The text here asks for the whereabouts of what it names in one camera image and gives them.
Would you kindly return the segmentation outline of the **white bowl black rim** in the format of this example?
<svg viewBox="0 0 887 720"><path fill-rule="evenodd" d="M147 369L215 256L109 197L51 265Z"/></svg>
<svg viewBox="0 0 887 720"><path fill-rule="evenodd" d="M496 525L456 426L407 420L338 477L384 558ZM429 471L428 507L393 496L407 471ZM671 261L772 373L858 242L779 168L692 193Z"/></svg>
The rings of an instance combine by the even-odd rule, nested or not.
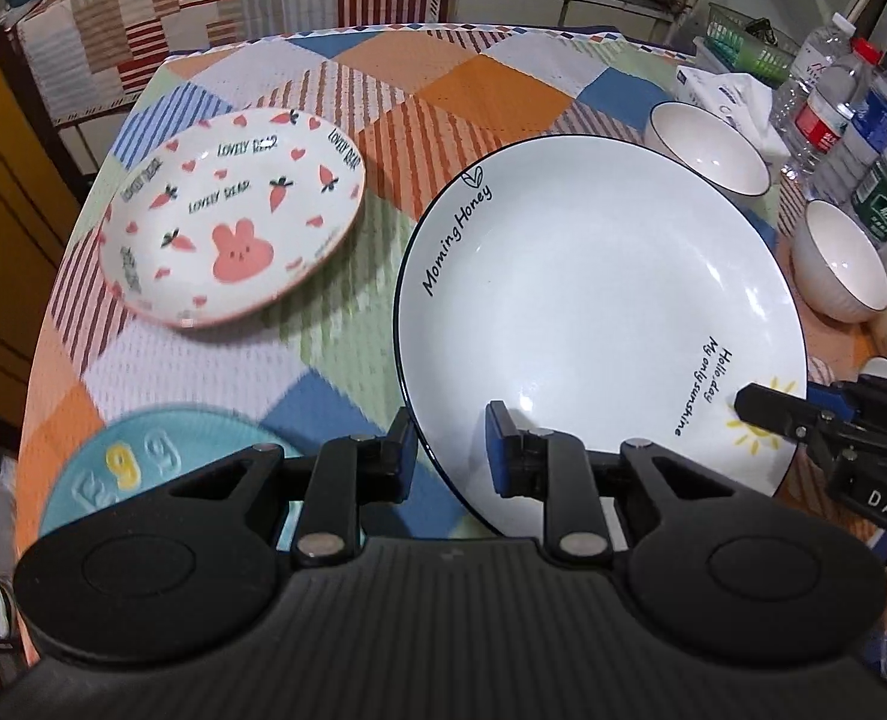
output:
<svg viewBox="0 0 887 720"><path fill-rule="evenodd" d="M752 143L708 110L666 101L648 114L644 142L649 149L697 172L733 202L762 199L772 179Z"/></svg>

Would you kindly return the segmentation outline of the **striped counter cloth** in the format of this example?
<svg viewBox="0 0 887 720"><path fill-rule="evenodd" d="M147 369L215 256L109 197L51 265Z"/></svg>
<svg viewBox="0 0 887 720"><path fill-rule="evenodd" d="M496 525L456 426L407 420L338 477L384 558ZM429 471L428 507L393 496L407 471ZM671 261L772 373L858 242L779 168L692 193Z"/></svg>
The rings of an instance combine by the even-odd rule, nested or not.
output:
<svg viewBox="0 0 887 720"><path fill-rule="evenodd" d="M45 0L17 34L51 121L64 124L134 101L170 55L438 15L440 0Z"/></svg>

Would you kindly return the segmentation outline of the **white ribbed bowl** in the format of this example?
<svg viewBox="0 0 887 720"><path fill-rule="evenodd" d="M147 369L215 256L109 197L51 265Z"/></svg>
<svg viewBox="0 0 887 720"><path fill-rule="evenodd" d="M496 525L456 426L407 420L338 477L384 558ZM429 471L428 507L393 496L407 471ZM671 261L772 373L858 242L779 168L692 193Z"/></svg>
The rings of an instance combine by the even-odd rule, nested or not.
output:
<svg viewBox="0 0 887 720"><path fill-rule="evenodd" d="M796 288L814 312L853 325L887 309L887 271L873 243L840 208L814 200L791 242Z"/></svg>

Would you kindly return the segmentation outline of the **blue fried egg plate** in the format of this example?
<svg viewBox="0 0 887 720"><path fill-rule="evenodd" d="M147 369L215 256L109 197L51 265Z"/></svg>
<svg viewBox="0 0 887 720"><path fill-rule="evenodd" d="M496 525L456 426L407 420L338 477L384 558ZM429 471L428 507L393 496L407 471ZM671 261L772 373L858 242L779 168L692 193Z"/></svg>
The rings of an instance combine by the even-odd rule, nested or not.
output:
<svg viewBox="0 0 887 720"><path fill-rule="evenodd" d="M299 450L231 411L191 405L158 406L113 421L82 444L59 473L43 514L40 536L102 511L211 461L253 444Z"/></svg>

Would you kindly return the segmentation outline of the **blue cap water bottle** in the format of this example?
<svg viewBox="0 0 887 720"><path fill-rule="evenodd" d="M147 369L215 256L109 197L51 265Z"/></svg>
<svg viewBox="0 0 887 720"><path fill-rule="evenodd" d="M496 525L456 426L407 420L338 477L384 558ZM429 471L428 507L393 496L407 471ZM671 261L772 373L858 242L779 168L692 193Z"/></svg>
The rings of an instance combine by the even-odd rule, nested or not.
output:
<svg viewBox="0 0 887 720"><path fill-rule="evenodd" d="M816 167L806 187L809 200L843 205L870 172L887 146L887 70L873 81L855 104L855 114L840 140Z"/></svg>

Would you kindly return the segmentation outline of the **green plastic basket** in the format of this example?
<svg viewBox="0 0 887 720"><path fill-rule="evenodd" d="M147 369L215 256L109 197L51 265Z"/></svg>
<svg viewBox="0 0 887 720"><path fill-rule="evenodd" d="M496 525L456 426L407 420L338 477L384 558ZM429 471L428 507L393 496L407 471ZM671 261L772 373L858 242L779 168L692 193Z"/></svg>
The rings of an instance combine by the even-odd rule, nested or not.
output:
<svg viewBox="0 0 887 720"><path fill-rule="evenodd" d="M770 88L788 80L799 44L768 18L752 18L724 5L708 5L703 42L729 71L749 73Z"/></svg>

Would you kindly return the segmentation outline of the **white cap water bottle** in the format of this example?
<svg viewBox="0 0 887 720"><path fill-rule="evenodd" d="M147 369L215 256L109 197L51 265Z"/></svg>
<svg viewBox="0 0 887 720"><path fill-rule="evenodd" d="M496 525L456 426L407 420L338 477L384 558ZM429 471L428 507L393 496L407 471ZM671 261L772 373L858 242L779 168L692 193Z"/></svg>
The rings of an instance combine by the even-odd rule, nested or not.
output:
<svg viewBox="0 0 887 720"><path fill-rule="evenodd" d="M801 106L813 93L819 78L842 55L850 52L855 25L841 13L832 16L827 25L807 34L798 54L791 62L788 78L775 91L770 124L780 137L785 137Z"/></svg>

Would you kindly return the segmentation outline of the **large white Morning Honey plate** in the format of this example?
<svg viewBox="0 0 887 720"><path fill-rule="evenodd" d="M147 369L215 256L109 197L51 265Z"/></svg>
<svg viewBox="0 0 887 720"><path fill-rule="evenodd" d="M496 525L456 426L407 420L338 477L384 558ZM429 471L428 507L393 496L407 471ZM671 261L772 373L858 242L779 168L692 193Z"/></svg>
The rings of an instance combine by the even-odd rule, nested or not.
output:
<svg viewBox="0 0 887 720"><path fill-rule="evenodd" d="M492 401L593 450L653 440L763 494L795 455L734 410L749 383L806 390L777 259L716 188L643 146L552 135L458 172L407 244L393 338L430 460L501 535L539 535L542 512L494 488Z"/></svg>

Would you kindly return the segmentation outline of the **red cap water bottle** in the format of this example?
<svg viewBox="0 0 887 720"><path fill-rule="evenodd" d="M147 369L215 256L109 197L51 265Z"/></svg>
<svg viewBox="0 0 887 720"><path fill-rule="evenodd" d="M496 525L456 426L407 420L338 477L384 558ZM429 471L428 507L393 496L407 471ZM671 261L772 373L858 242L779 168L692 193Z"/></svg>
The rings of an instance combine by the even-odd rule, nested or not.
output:
<svg viewBox="0 0 887 720"><path fill-rule="evenodd" d="M882 52L864 37L819 76L816 86L786 127L790 151L783 172L793 181L811 176L855 115L861 94L868 91Z"/></svg>

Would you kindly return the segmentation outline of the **pink bunny carrot plate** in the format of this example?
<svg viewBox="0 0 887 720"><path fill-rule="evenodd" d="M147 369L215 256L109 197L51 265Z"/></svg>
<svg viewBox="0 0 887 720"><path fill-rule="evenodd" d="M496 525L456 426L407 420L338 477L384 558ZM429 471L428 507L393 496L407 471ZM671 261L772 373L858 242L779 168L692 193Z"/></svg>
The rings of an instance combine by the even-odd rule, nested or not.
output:
<svg viewBox="0 0 887 720"><path fill-rule="evenodd" d="M292 291L359 215L365 163L320 115L253 107L176 133L134 166L97 232L100 270L126 309L198 328Z"/></svg>

